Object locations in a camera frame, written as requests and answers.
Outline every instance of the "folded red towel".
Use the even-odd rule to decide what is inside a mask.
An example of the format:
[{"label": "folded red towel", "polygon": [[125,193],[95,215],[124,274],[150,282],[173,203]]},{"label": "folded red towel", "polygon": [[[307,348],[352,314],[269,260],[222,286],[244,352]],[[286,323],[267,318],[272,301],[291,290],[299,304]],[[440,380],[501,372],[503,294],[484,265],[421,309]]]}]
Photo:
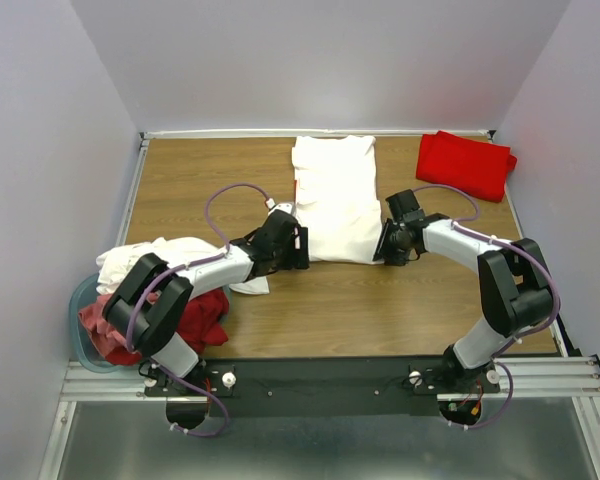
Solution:
[{"label": "folded red towel", "polygon": [[447,132],[423,135],[416,178],[459,188],[476,198],[500,202],[507,174],[517,159],[502,145],[476,142]]}]

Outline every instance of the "black base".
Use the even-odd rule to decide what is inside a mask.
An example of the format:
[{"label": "black base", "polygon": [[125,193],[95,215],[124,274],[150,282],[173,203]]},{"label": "black base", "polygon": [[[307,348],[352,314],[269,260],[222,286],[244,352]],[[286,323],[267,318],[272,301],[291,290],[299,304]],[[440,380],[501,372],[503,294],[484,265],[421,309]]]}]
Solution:
[{"label": "black base", "polygon": [[[426,372],[440,362],[439,356],[210,359],[188,380],[206,388],[203,378],[208,378],[212,392],[233,417],[437,416],[438,394],[471,392],[471,386],[450,392],[439,386],[429,388],[426,382],[418,386],[409,382],[412,371],[426,378]],[[221,380],[227,371],[237,378],[231,389]],[[484,377],[480,382],[485,393],[499,391]],[[146,395],[191,395],[179,385],[167,383],[159,381],[156,387],[146,389]],[[214,403],[210,415],[222,415]]]}]

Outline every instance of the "white cloth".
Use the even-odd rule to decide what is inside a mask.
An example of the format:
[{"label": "white cloth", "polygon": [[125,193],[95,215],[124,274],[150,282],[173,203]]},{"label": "white cloth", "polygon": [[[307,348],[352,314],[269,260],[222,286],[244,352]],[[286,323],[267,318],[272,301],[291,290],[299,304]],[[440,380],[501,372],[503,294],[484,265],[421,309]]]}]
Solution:
[{"label": "white cloth", "polygon": [[[160,237],[153,242],[112,248],[96,258],[96,265],[100,269],[96,290],[100,295],[115,292],[138,259],[147,253],[155,253],[165,260],[169,267],[176,267],[183,263],[214,255],[220,251],[204,240],[193,237],[176,238],[175,240],[165,240]],[[255,278],[246,283],[229,285],[229,288],[235,292],[250,295],[269,293],[269,283],[265,277]]]},{"label": "white cloth", "polygon": [[309,260],[374,263],[382,231],[374,143],[370,136],[296,139],[296,217],[309,228]]}]

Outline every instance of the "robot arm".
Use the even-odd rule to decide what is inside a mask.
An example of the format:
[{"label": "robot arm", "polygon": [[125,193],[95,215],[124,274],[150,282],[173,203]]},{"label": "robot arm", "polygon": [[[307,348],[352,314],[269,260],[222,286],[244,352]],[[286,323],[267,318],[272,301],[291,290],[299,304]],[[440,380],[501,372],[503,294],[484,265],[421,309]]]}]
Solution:
[{"label": "robot arm", "polygon": [[[493,356],[518,334],[548,316],[553,297],[547,279],[523,257],[454,229],[446,216],[426,216],[411,190],[387,198],[392,219],[383,227],[375,260],[405,265],[412,251],[444,255],[478,274],[483,315],[444,352],[440,368],[425,379],[453,389],[474,382]],[[504,241],[531,255],[546,269],[538,245],[529,239]]]},{"label": "robot arm", "polygon": [[[199,359],[176,328],[192,298],[280,269],[308,268],[307,229],[284,205],[274,208],[262,227],[232,240],[226,255],[201,264],[193,262],[195,265],[160,281],[152,291],[154,301],[144,303],[132,326],[134,349],[177,377],[185,377]],[[105,305],[104,318],[126,335],[136,303],[150,284],[168,270],[167,263],[155,254],[141,257]]]}]

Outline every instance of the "cable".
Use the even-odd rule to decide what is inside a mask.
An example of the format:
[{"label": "cable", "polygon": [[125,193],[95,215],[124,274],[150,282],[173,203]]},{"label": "cable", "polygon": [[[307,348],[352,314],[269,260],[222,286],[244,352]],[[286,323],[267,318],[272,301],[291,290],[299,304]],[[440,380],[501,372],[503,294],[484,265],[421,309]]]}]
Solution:
[{"label": "cable", "polygon": [[[480,400],[482,400],[482,395],[484,395],[484,390],[482,388],[482,385],[480,384],[480,380],[476,381],[476,385],[478,386],[478,390],[479,390],[479,395],[478,395],[478,402],[479,402]],[[464,398],[464,400],[462,400],[462,402],[460,402],[460,404],[458,404],[458,407],[461,407],[462,405],[467,403],[469,400],[471,400],[471,397],[473,397],[473,393],[469,392],[469,395],[467,395]]]},{"label": "cable", "polygon": [[[213,202],[213,200],[216,197],[218,197],[220,194],[226,192],[227,190],[230,190],[230,189],[236,188],[236,187],[249,187],[249,188],[253,188],[253,189],[259,191],[262,194],[262,196],[265,197],[265,204],[267,204],[266,202],[269,202],[271,200],[271,197],[269,196],[269,194],[267,194],[266,191],[264,191],[259,186],[254,185],[253,183],[233,183],[231,185],[227,185],[226,187],[221,188],[220,190],[215,192],[213,195],[211,195],[211,197],[209,197],[209,199],[207,200],[207,203],[204,206],[204,218],[207,221],[207,223],[209,224],[209,226],[211,227],[211,229],[214,232],[216,232],[216,234],[218,234],[218,236],[222,239],[222,241],[224,243],[225,251],[220,252],[216,255],[212,255],[211,257],[201,258],[199,260],[193,260],[192,262],[189,262],[188,264],[182,264],[182,265],[178,265],[176,267],[169,268],[169,269],[165,270],[164,272],[162,272],[161,274],[159,274],[156,278],[153,279],[153,281],[151,283],[149,283],[147,288],[142,292],[142,295],[140,295],[140,298],[138,299],[135,306],[133,307],[133,311],[131,312],[131,316],[129,317],[129,324],[127,325],[127,332],[125,335],[126,347],[129,352],[134,351],[133,330],[134,330],[136,322],[138,320],[138,315],[140,313],[140,310],[142,309],[143,305],[147,301],[147,297],[149,296],[149,294],[151,292],[153,292],[153,290],[160,284],[160,282],[162,282],[162,280],[164,280],[168,276],[170,276],[174,273],[180,272],[182,270],[186,270],[186,269],[196,267],[199,265],[204,265],[207,263],[215,262],[216,260],[221,260],[222,258],[225,258],[225,256],[229,253],[229,250],[231,248],[231,243],[229,242],[229,239],[224,234],[224,232],[222,230],[220,230],[220,228],[213,222],[213,220],[211,220],[211,215],[210,215],[209,211],[211,208],[211,203]],[[194,437],[215,437],[216,435],[219,435],[220,433],[222,433],[225,428],[227,428],[227,426],[229,425],[229,411],[227,410],[227,407],[220,401],[220,399],[218,397],[213,395],[211,392],[207,392],[207,391],[203,390],[202,388],[196,387],[195,385],[192,385],[191,383],[187,382],[186,380],[183,380],[182,378],[178,377],[175,373],[173,373],[168,368],[166,368],[162,365],[159,365],[159,367],[164,373],[166,373],[169,377],[171,377],[172,380],[180,383],[181,385],[185,386],[186,388],[188,388],[190,390],[193,390],[194,392],[204,395],[205,397],[210,399],[212,402],[215,402],[216,405],[218,405],[220,407],[220,410],[222,410],[222,414],[224,415],[224,422],[223,422],[222,426],[220,428],[218,428],[217,430],[210,432],[210,433],[197,433],[195,431],[190,431],[188,429],[182,428],[179,425],[173,425],[173,428],[175,428],[176,430],[179,430],[181,432],[184,432],[187,435],[191,435]]]},{"label": "cable", "polygon": [[413,189],[411,189],[411,191],[413,193],[415,193],[415,192],[419,192],[420,190],[427,190],[429,188],[446,188],[447,190],[451,190],[452,192],[459,193],[464,198],[466,198],[467,200],[469,200],[469,202],[471,202],[471,205],[473,205],[473,209],[475,210],[475,213],[473,214],[473,216],[472,217],[456,218],[455,219],[456,222],[472,222],[474,220],[477,220],[480,217],[480,206],[478,205],[478,202],[476,202],[473,198],[471,198],[469,195],[467,195],[466,193],[464,193],[459,188],[450,187],[449,185],[443,185],[442,183],[432,183],[431,185],[423,185],[421,187],[413,188]]},{"label": "cable", "polygon": [[498,412],[493,417],[489,418],[488,420],[485,420],[484,422],[476,423],[475,425],[462,425],[465,429],[476,430],[478,428],[487,427],[492,423],[495,423],[511,405],[511,399],[513,398],[513,375],[511,375],[509,367],[507,367],[504,363],[496,363],[496,365],[502,367],[504,373],[507,374],[507,378],[509,379],[509,393],[507,394],[507,398],[502,404],[502,407],[500,407],[500,410],[498,410]]},{"label": "cable", "polygon": [[[484,242],[490,242],[494,245],[497,245],[498,247],[511,250],[516,255],[524,258],[529,263],[531,263],[542,274],[542,276],[547,280],[547,283],[549,284],[549,290],[551,291],[551,296],[553,298],[553,307],[551,308],[551,313],[549,314],[547,321],[545,321],[541,325],[538,325],[537,327],[530,328],[529,330],[526,330],[526,331],[521,331],[518,334],[518,338],[526,337],[533,333],[538,333],[546,328],[549,328],[551,326],[551,324],[558,317],[558,313],[560,312],[561,301],[560,301],[560,295],[558,294],[558,288],[555,284],[555,281],[553,280],[553,278],[551,277],[551,275],[549,274],[547,269],[538,260],[533,258],[531,255],[529,255],[527,252],[525,252],[521,248],[516,247],[515,245],[511,245],[510,243],[503,242],[502,240],[499,240],[494,237],[489,237],[483,233],[476,232],[475,230],[471,230],[470,228],[463,227],[462,225],[458,225],[456,222],[451,223],[451,228],[453,228],[454,230],[457,230],[458,232],[460,232],[463,235],[466,235],[470,238],[473,238],[476,240],[481,240]],[[498,350],[496,353],[493,354],[493,358],[496,358],[496,357],[502,355],[514,343],[515,343],[514,339],[509,340],[502,348],[500,348],[500,350]]]},{"label": "cable", "polygon": [[189,430],[187,428],[182,428],[180,425],[174,424],[173,428],[175,430],[183,432],[185,435],[190,435],[192,437],[209,438],[209,437],[215,437],[215,436],[220,435],[229,426],[229,422],[230,422],[229,411],[227,410],[227,407],[225,406],[225,404],[222,403],[222,401],[220,401],[220,399],[218,397],[216,397],[211,392],[207,392],[206,390],[203,390],[200,387],[196,387],[195,385],[187,382],[186,380],[183,380],[182,378],[178,377],[175,373],[173,373],[171,370],[169,370],[166,367],[163,367],[162,365],[160,365],[160,370],[162,370],[169,377],[171,377],[172,380],[175,380],[179,384],[187,387],[189,390],[193,390],[194,392],[199,393],[200,395],[204,395],[212,402],[215,402],[215,404],[218,405],[218,407],[220,407],[220,410],[222,410],[222,415],[224,416],[224,421],[222,422],[222,425],[218,429],[214,430],[213,432],[205,432],[205,433],[196,432],[195,430]]}]

